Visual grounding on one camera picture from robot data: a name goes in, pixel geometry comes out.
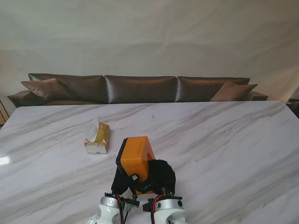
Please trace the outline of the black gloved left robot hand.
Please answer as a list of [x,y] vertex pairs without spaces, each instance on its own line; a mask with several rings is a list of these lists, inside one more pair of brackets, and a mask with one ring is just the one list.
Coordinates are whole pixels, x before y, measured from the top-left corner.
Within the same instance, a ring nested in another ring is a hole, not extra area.
[[111,186],[112,194],[122,195],[128,189],[132,192],[133,195],[136,195],[136,191],[134,186],[137,184],[139,180],[139,176],[137,174],[132,174],[128,176],[126,173],[123,174],[118,168],[116,169],[116,173],[114,176],[114,181]]

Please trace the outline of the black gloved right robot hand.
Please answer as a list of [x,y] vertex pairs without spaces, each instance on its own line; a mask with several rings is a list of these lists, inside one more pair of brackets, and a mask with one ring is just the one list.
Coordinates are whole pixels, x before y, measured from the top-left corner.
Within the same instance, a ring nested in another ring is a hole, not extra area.
[[174,196],[176,175],[167,161],[150,160],[148,167],[147,179],[138,183],[135,189],[141,194],[152,191],[156,195]]

